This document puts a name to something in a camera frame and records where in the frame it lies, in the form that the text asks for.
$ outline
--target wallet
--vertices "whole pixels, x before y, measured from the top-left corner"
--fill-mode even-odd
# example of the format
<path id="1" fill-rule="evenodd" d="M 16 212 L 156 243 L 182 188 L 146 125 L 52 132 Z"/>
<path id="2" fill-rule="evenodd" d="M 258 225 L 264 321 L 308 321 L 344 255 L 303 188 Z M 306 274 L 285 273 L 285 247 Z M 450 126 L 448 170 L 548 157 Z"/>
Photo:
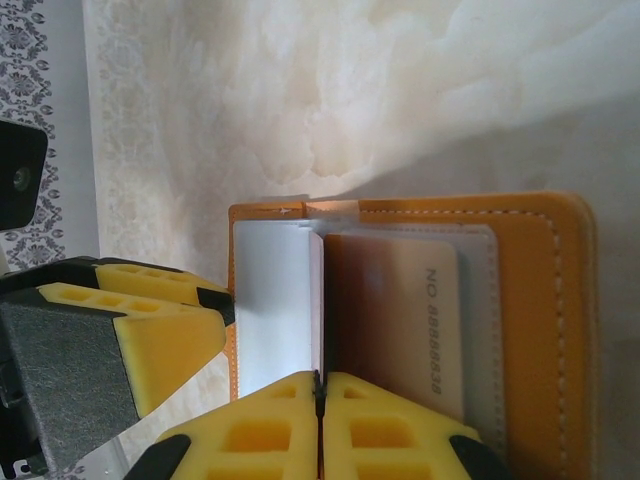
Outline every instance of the wallet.
<path id="1" fill-rule="evenodd" d="M 588 205 L 578 196 L 532 192 L 275 202 L 232 206 L 229 218 L 229 291 L 232 293 L 236 284 L 234 225 L 240 221 L 309 219 L 349 221 L 373 229 L 431 225 L 445 230 L 447 226 L 473 226 L 490 231 L 499 277 L 496 301 L 501 320 L 500 380 L 504 392 L 504 451 L 508 466 L 516 478 L 523 480 L 597 478 L 596 229 Z M 340 289 L 332 288 L 332 282 L 343 278 L 341 273 L 336 273 L 343 268 L 340 248 L 340 241 L 325 239 L 327 317 L 332 315 L 336 302 L 337 307 L 341 307 L 341 302 L 355 303 L 345 307 L 347 312 L 358 307 L 357 296 L 341 297 L 339 292 L 335 293 Z M 243 342 L 239 325 L 242 319 L 236 318 L 236 323 L 227 327 L 224 349 L 230 366 L 232 399 L 239 396 L 239 378 L 243 376 L 242 364 L 238 362 L 238 348 Z M 324 335 L 342 335 L 343 331 L 349 331 L 348 323 L 349 316 L 343 315 L 340 325 L 346 330 L 327 329 Z M 389 318 L 388 328 L 394 327 L 395 320 Z M 357 336 L 357 329 L 366 328 L 366 323 L 358 324 L 351 335 Z M 324 344 L 328 345 L 331 340 L 334 339 L 326 338 Z M 349 341 L 333 342 L 334 348 L 348 349 Z M 424 342 L 426 349 L 428 339 Z M 424 352 L 416 345 L 419 342 L 407 348 L 419 358 Z M 338 357 L 348 358 L 347 352 L 337 353 Z M 371 356 L 376 353 L 370 351 L 367 355 L 370 357 L 360 361 L 365 364 L 373 361 Z M 405 372 L 405 377 L 416 384 L 424 383 L 427 380 L 421 377 L 420 371 L 418 368 L 415 372 Z"/>

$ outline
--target card holder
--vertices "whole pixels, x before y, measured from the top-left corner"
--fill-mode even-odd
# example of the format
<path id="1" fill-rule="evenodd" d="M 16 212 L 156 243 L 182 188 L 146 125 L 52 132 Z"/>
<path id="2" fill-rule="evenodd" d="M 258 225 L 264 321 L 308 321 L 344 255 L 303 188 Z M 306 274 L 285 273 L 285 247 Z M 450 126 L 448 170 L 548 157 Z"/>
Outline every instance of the card holder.
<path id="1" fill-rule="evenodd" d="M 360 222 L 480 224 L 499 245 L 508 463 L 522 479 L 597 476 L 595 227 L 576 196 L 525 193 L 240 205 L 233 223 L 357 215 Z M 225 347 L 237 397 L 235 326 Z"/>

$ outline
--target damask pattern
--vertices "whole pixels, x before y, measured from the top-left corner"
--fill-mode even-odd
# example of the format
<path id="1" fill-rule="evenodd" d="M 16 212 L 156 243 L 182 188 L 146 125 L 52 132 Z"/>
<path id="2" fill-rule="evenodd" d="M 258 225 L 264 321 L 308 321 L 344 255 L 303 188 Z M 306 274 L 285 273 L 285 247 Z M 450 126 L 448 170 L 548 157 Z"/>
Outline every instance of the damask pattern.
<path id="1" fill-rule="evenodd" d="M 6 256 L 13 269 L 24 269 L 65 257 L 60 228 L 60 191 L 56 188 L 55 127 L 51 121 L 52 95 L 47 80 L 47 36 L 41 32 L 45 17 L 38 11 L 43 0 L 0 2 L 0 116 L 43 129 L 49 149 L 43 172 L 38 206 L 25 228 L 4 234 Z"/>

